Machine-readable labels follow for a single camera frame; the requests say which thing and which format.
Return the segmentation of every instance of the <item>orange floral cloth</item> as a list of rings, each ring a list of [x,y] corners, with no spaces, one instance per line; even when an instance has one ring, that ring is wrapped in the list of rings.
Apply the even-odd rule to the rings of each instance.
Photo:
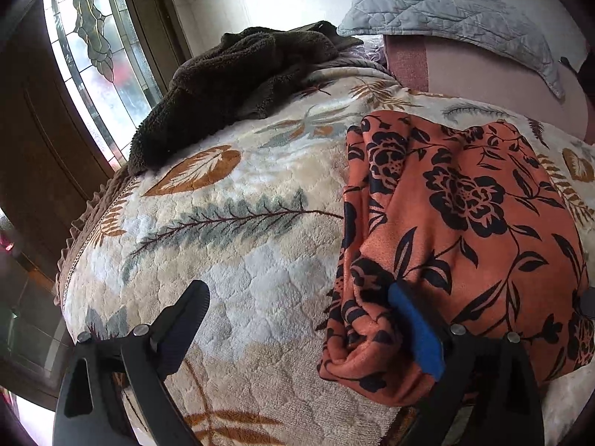
[[[405,279],[448,323],[517,332],[538,383],[586,365],[587,268],[572,217],[527,140],[498,121],[459,131],[378,111],[347,132],[344,238],[319,374],[386,405],[434,384],[388,304]]]

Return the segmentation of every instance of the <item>bed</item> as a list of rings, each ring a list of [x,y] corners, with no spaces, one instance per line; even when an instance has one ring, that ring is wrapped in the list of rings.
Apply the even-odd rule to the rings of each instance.
[[[314,71],[274,115],[236,122],[157,172],[119,172],[73,223],[57,278],[73,337],[125,335],[192,279],[209,285],[209,312],[166,381],[203,444],[398,444],[407,409],[317,371],[343,237],[345,133],[374,110],[451,129],[497,120],[516,127],[565,200],[595,277],[595,149],[573,74],[553,62],[562,102],[535,70],[469,43],[393,35],[386,60],[395,77],[376,68]],[[441,75],[445,60],[466,62],[468,72]],[[492,75],[528,90],[499,93]],[[570,430],[594,388],[593,363],[549,384],[547,445]],[[135,398],[124,395],[147,433]]]

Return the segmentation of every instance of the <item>blue gripper pad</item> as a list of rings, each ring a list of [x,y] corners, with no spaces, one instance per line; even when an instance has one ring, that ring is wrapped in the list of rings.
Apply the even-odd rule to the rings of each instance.
[[[446,367],[442,342],[422,311],[403,290],[408,286],[404,280],[393,283],[389,287],[389,303],[395,311],[403,345],[410,348],[421,370],[439,381]]]

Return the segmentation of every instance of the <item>quilted bedspread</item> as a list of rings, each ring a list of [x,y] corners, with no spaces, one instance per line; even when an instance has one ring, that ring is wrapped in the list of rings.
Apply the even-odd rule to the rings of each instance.
[[[128,182],[62,270],[71,335],[124,335],[201,279],[210,308],[166,386],[203,444],[378,444],[398,409],[316,370],[343,236],[346,129],[375,109],[460,129],[515,125],[575,218],[595,277],[591,146],[504,109],[403,88],[374,69],[335,68],[311,74],[275,115],[236,123]],[[574,374],[592,390],[588,367]],[[558,391],[572,389],[572,375]],[[563,417],[561,403],[546,401],[546,415]],[[549,443],[578,412],[548,426]]]

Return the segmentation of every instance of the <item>brown ruffled trim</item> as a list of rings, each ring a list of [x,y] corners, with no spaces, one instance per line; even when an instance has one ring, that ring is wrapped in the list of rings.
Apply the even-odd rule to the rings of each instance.
[[[68,276],[68,270],[73,265],[78,252],[83,248],[89,235],[93,232],[95,226],[101,220],[101,217],[109,208],[109,205],[121,193],[126,185],[134,177],[128,173],[127,165],[122,166],[114,177],[106,185],[99,187],[98,193],[93,193],[93,199],[87,201],[87,209],[81,216],[72,222],[70,228],[71,238],[66,240],[66,248],[62,249],[62,255],[58,260],[58,273],[56,274],[56,296],[54,304],[62,307],[62,297],[64,294],[65,280]]]

